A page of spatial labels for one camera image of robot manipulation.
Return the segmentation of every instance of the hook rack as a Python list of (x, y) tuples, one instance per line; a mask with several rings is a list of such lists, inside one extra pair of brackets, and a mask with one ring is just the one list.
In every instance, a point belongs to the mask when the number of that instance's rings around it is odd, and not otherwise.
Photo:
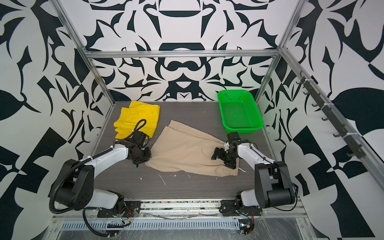
[(357, 158), (362, 158), (366, 156), (365, 152), (361, 148), (362, 145), (358, 144), (356, 139), (352, 136), (353, 134), (358, 134), (354, 132), (348, 131), (348, 128), (345, 126), (344, 123), (339, 119), (339, 114), (337, 114), (337, 109), (333, 103), (326, 103), (324, 99), (324, 94), (319, 90), (317, 91), (317, 85), (314, 83), (311, 79), (306, 79), (301, 82), (303, 83), (303, 86), (307, 89), (307, 93), (304, 92), (305, 95), (311, 95), (316, 104), (312, 104), (313, 107), (321, 107), (321, 110), (324, 112), (326, 118), (321, 118), (323, 121), (330, 121), (334, 128), (337, 130), (337, 134), (333, 134), (334, 137), (342, 137), (344, 141), (347, 143), (349, 148), (352, 151), (352, 154), (350, 156), (356, 156)]

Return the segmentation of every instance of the white scrap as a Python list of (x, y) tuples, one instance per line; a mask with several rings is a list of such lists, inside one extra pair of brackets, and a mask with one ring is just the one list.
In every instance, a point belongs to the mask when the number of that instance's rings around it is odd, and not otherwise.
[(245, 172), (243, 169), (239, 168), (241, 171)]
[[(158, 174), (160, 176), (160, 174)], [(161, 176), (160, 176), (161, 177)], [(166, 185), (164, 179), (161, 177), (161, 180), (163, 180), (164, 186)]]

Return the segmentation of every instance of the khaki cloth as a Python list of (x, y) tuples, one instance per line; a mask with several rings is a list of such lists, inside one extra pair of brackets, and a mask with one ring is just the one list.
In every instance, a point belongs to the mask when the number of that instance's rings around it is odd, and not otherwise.
[(215, 148), (223, 145), (223, 141), (205, 132), (172, 120), (152, 146), (152, 158), (145, 165), (161, 172), (183, 170), (216, 177), (237, 176), (238, 159), (235, 169), (227, 168), (220, 159), (211, 160)]

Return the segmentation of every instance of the black bracket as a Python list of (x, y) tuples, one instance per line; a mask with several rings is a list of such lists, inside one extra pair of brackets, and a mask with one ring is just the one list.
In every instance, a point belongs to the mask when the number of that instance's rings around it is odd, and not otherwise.
[(310, 81), (305, 81), (303, 83), (303, 86), (307, 89), (307, 93), (304, 93), (305, 95), (310, 94), (313, 98), (313, 100), (316, 102), (316, 105), (313, 105), (314, 107), (322, 107), (324, 105), (324, 100), (321, 97), (321, 93), (316, 92), (315, 88), (312, 86)]
[(353, 136), (348, 135), (344, 137), (344, 141), (347, 143), (348, 147), (353, 152), (353, 154), (349, 155), (350, 157), (356, 156), (357, 158), (360, 159), (366, 155), (365, 152), (361, 149), (361, 144), (358, 144), (353, 138)]
[[(125, 208), (123, 208), (123, 214), (121, 217), (132, 217), (134, 213), (140, 212), (141, 202), (140, 201), (124, 201)], [(97, 214), (98, 218), (108, 218), (116, 216), (116, 212), (111, 209), (100, 208)]]
[(324, 112), (324, 114), (327, 116), (326, 118), (322, 118), (323, 121), (330, 121), (336, 131), (337, 134), (333, 134), (334, 137), (343, 137), (344, 141), (347, 143), (348, 147), (353, 152), (349, 156), (356, 156), (357, 158), (362, 158), (366, 156), (365, 152), (361, 149), (361, 144), (358, 144), (358, 142), (354, 139), (353, 136), (348, 135), (348, 130), (346, 129), (345, 124), (343, 124), (340, 119), (337, 117), (337, 115), (334, 113), (335, 107), (332, 107), (333, 104), (326, 105), (321, 93), (318, 93), (316, 89), (314, 88), (311, 81), (304, 81), (303, 86), (307, 89), (307, 93), (304, 93), (305, 95), (310, 94), (312, 98), (315, 100), (316, 105), (313, 105), (314, 107), (321, 107), (321, 110)]
[(332, 123), (332, 125), (335, 127), (336, 131), (339, 133), (337, 135), (333, 134), (333, 136), (344, 137), (348, 131), (345, 129), (345, 125), (341, 123), (339, 119), (336, 117), (336, 115), (332, 111), (332, 108), (329, 105), (325, 105), (321, 110), (327, 116), (326, 120), (329, 120)]
[(241, 214), (237, 214), (236, 210), (249, 218), (251, 218), (252, 212), (254, 216), (261, 216), (261, 212), (263, 209), (260, 206), (253, 207), (238, 207), (238, 203), (235, 200), (221, 200), (222, 214), (224, 217), (229, 216), (243, 216)]

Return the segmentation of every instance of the mounting plate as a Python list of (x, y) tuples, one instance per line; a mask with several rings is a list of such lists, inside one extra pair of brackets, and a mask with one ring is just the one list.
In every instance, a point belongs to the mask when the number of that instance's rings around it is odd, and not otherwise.
[[(122, 217), (132, 217), (135, 212), (140, 212), (141, 201), (124, 201), (125, 205), (130, 210), (125, 210)], [(99, 209), (97, 214), (98, 218), (113, 217), (116, 213), (111, 209)]]
[[(223, 205), (225, 205), (228, 209), (236, 209), (235, 200), (221, 200), (221, 208)], [(254, 206), (254, 207), (247, 207), (247, 209), (242, 210), (241, 208), (238, 209), (241, 213), (245, 214), (246, 216), (251, 216), (252, 212), (254, 216), (261, 216), (261, 212), (263, 209), (260, 206)], [(223, 212), (223, 216), (229, 217), (229, 216), (243, 216), (241, 214), (232, 213), (231, 211)]]

